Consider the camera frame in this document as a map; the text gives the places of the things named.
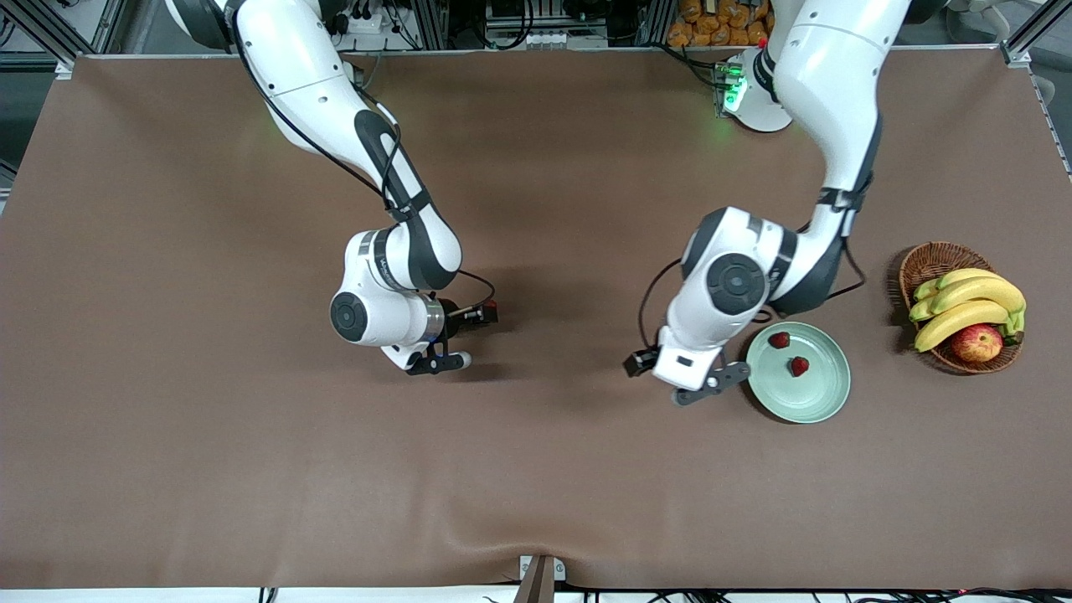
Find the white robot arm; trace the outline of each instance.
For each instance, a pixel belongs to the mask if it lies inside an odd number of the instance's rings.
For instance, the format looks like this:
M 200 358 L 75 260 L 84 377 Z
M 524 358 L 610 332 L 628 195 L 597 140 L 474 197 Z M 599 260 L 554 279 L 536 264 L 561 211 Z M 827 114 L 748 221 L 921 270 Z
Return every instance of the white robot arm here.
M 459 310 L 434 293 L 419 293 L 453 280 L 461 246 L 401 147 L 394 118 L 347 77 L 324 29 L 319 1 L 166 2 L 195 41 L 235 45 L 288 141 L 323 153 L 378 191 L 394 219 L 393 226 L 358 233 L 346 246 L 342 284 L 330 306 L 336 332 L 353 343 L 381 348 L 411 374 L 468 366 L 468 354 L 450 353 L 446 341 L 461 326 L 497 320 L 494 304 L 489 298 Z M 441 343 L 442 352 L 430 348 L 433 343 Z
M 704 217 L 682 256 L 684 283 L 659 349 L 627 359 L 630 374 L 653 368 L 678 387 L 679 403 L 718 393 L 725 383 L 712 364 L 764 304 L 786 315 L 827 300 L 870 183 L 881 134 L 876 83 L 909 3 L 772 0 L 775 30 L 762 52 L 742 56 L 741 93 L 753 98 L 738 99 L 735 111 L 773 130 L 788 123 L 774 127 L 784 107 L 818 144 L 827 175 L 812 221 L 798 233 L 735 207 Z

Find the green light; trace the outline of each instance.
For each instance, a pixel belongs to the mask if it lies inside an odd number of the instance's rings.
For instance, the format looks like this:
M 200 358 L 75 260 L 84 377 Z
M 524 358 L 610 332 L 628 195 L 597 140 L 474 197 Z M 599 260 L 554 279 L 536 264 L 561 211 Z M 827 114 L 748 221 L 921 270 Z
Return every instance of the green light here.
M 741 100 L 744 98 L 745 91 L 748 89 L 748 80 L 741 77 L 729 90 L 726 91 L 726 102 L 723 107 L 726 111 L 734 112 L 741 107 Z

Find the brown tablecloth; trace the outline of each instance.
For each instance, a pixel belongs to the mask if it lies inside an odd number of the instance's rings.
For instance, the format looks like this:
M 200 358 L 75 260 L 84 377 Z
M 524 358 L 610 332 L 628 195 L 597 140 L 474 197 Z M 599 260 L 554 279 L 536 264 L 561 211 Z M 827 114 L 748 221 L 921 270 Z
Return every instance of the brown tablecloth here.
M 1072 587 L 1072 187 L 1026 71 L 890 56 L 852 238 L 868 285 L 801 317 L 852 392 L 795 426 L 741 389 L 675 408 L 620 363 L 704 214 L 807 220 L 803 132 L 715 119 L 658 53 L 381 69 L 500 291 L 456 374 L 333 333 L 343 247 L 389 220 L 284 141 L 237 60 L 83 59 L 53 87 L 0 219 L 0 586 L 486 583 L 550 553 L 593 587 Z M 1023 288 L 1016 365 L 903 352 L 890 264 L 932 239 Z

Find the banana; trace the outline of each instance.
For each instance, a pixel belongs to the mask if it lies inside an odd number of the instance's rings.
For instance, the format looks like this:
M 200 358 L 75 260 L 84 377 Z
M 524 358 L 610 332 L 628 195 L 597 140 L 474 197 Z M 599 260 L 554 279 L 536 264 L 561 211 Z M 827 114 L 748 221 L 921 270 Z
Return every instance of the banana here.
M 954 282 L 977 277 L 988 277 L 993 279 L 1001 278 L 1000 276 L 995 275 L 989 270 L 983 270 L 981 268 L 961 268 L 957 270 L 953 270 L 951 273 L 947 273 L 946 275 L 940 276 L 936 279 L 930 279 L 926 281 L 925 283 L 915 288 L 915 293 L 913 294 L 913 296 L 915 297 L 917 302 L 920 302 L 922 299 L 930 297 L 932 295 L 935 295 L 936 293 L 953 284 Z
M 930 279 L 927 282 L 915 288 L 915 293 L 912 294 L 912 297 L 914 297 L 917 302 L 921 302 L 923 299 L 926 299 L 927 297 L 930 297 L 935 293 L 938 293 L 939 280 L 940 279 Z
M 949 336 L 973 324 L 1007 324 L 1009 312 L 989 299 L 966 302 L 938 314 L 915 335 L 915 349 L 926 352 L 941 343 Z
M 1019 333 L 1021 330 L 1024 330 L 1024 310 L 1014 312 L 1012 314 L 1012 320 L 1013 320 L 1012 323 L 1013 333 Z
M 946 275 L 943 275 L 942 277 L 940 277 L 938 279 L 937 289 L 938 290 L 942 290 L 942 289 L 946 289 L 947 286 L 953 284 L 954 282 L 962 281 L 962 280 L 965 280 L 965 279 L 971 279 L 971 278 L 976 278 L 976 277 L 988 277 L 988 278 L 992 278 L 992 279 L 1000 279 L 1001 278 L 998 275 L 996 275 L 996 274 L 994 274 L 994 273 L 992 273 L 989 270 L 984 270 L 982 268 L 961 268 L 958 270 L 953 270 L 953 271 L 947 273 Z
M 1027 306 L 1024 294 L 1011 282 L 991 277 L 972 277 L 940 290 L 930 300 L 930 312 L 940 314 L 970 299 L 997 302 L 1010 314 Z
M 918 323 L 935 318 L 935 315 L 930 313 L 932 299 L 934 299 L 934 297 L 925 297 L 922 300 L 917 302 L 915 305 L 912 306 L 912 309 L 908 311 L 908 320 L 913 323 Z

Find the red apple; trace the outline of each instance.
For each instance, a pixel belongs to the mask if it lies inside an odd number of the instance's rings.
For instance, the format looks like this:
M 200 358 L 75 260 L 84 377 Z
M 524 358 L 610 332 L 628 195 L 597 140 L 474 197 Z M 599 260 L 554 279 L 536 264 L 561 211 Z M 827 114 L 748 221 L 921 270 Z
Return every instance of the red apple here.
M 1001 334 L 988 324 L 974 324 L 958 330 L 950 340 L 956 357 L 967 363 L 993 359 L 1004 345 Z

